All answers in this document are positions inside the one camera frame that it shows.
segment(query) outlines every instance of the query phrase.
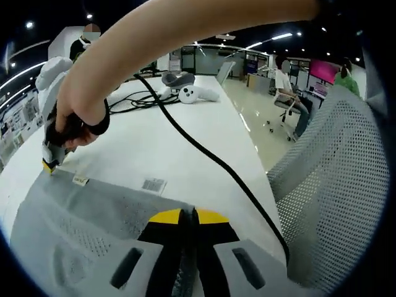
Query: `black power cord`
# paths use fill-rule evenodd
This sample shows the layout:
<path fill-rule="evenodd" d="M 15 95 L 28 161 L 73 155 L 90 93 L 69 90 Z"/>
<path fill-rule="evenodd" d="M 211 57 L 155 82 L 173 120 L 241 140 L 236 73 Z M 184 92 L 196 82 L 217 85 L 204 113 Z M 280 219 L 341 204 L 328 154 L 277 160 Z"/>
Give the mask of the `black power cord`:
<path fill-rule="evenodd" d="M 154 99 L 153 95 L 147 95 L 144 96 L 140 99 L 131 99 L 130 97 L 136 94 L 140 93 L 150 93 L 150 91 L 140 91 L 140 92 L 134 92 L 129 94 L 127 97 L 124 97 L 123 99 L 117 101 L 116 103 L 113 103 L 112 105 L 109 106 L 110 109 L 110 114 L 118 114 L 118 113 L 128 113 L 130 111 L 134 110 L 141 110 L 141 109 L 146 109 L 146 108 L 151 108 L 153 106 L 157 106 L 158 103 L 156 99 Z M 114 110 L 117 105 L 120 105 L 122 102 L 129 101 L 133 107 L 127 108 L 125 110 Z M 162 105 L 169 105 L 169 104 L 174 104 L 180 102 L 179 97 L 177 95 L 170 95 L 168 98 L 161 100 Z"/>
<path fill-rule="evenodd" d="M 198 141 L 196 141 L 194 138 L 192 138 L 169 114 L 169 112 L 166 110 L 163 102 L 160 100 L 158 95 L 155 93 L 154 89 L 151 87 L 151 85 L 139 74 L 134 75 L 135 78 L 139 79 L 149 90 L 151 95 L 154 97 L 155 102 L 157 105 L 160 107 L 162 113 L 165 115 L 165 117 L 169 120 L 169 122 L 172 124 L 172 126 L 188 141 L 190 142 L 193 146 L 195 146 L 198 150 L 200 150 L 202 153 L 204 153 L 206 156 L 208 156 L 210 159 L 212 159 L 214 162 L 219 164 L 225 171 L 227 171 L 232 178 L 236 181 L 236 183 L 241 187 L 241 189 L 245 192 L 245 194 L 249 197 L 250 201 L 253 203 L 253 205 L 256 207 L 256 209 L 260 212 L 260 214 L 265 218 L 267 221 L 268 225 L 271 227 L 273 233 L 276 235 L 278 238 L 280 244 L 282 245 L 282 248 L 285 252 L 286 255 L 286 265 L 289 263 L 289 258 L 290 258 L 290 253 L 289 253 L 289 248 L 287 246 L 287 243 L 285 239 L 282 237 L 282 234 L 278 231 L 277 227 L 271 220 L 271 218 L 268 216 L 267 212 L 264 210 L 264 208 L 261 206 L 259 201 L 254 197 L 253 193 L 250 191 L 250 189 L 247 187 L 247 185 L 243 182 L 243 180 L 236 174 L 236 172 L 227 164 L 225 163 L 222 159 L 217 157 L 214 153 L 203 147 Z"/>

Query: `black ceiling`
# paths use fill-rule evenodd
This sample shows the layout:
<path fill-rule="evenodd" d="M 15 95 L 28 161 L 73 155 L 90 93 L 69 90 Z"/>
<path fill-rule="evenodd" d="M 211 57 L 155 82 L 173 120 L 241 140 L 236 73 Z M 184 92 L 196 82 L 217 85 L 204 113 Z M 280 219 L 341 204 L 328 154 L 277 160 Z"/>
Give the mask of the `black ceiling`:
<path fill-rule="evenodd" d="M 0 36 L 1 61 L 4 60 L 6 46 L 17 52 L 34 43 L 43 40 L 52 40 L 66 26 L 86 25 L 94 22 L 101 28 L 102 32 L 110 28 L 123 15 L 133 8 L 141 5 L 145 0 L 37 0 L 37 1 L 8 1 L 7 11 L 9 15 L 1 18 L 3 35 Z M 91 21 L 86 15 L 93 14 Z M 25 28 L 26 21 L 34 22 L 31 30 Z M 359 37 L 356 32 L 359 28 L 348 29 L 343 15 L 335 15 L 331 19 L 319 19 L 312 22 L 294 22 L 285 24 L 264 25 L 255 28 L 240 30 L 237 32 L 224 32 L 236 36 L 233 41 L 224 42 L 225 45 L 247 47 L 258 41 L 268 40 L 271 37 L 282 33 L 292 33 L 293 36 L 270 41 L 254 49 L 277 54 L 282 53 L 289 57 L 317 58 L 330 62 L 339 63 L 341 58 L 348 56 L 351 60 L 363 66 Z M 223 43 L 217 38 L 208 38 L 202 43 Z M 49 43 L 37 46 L 22 54 L 19 54 L 12 61 L 17 63 L 13 69 L 6 73 L 4 68 L 0 69 L 0 85 L 16 73 L 45 61 L 47 57 L 47 47 Z M 25 85 L 29 84 L 30 76 L 36 76 L 37 71 L 32 71 L 15 80 L 12 84 L 0 91 L 0 97 L 7 92 L 14 93 Z"/>

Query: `gray mesh fabric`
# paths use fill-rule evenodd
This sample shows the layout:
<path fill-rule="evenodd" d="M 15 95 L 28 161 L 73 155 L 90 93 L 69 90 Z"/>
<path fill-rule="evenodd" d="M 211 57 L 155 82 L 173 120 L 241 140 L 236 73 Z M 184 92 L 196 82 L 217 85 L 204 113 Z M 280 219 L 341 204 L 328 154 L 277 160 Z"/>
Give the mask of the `gray mesh fabric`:
<path fill-rule="evenodd" d="M 389 186 L 369 106 L 334 86 L 268 177 L 290 248 L 288 276 L 330 293 L 371 242 Z"/>

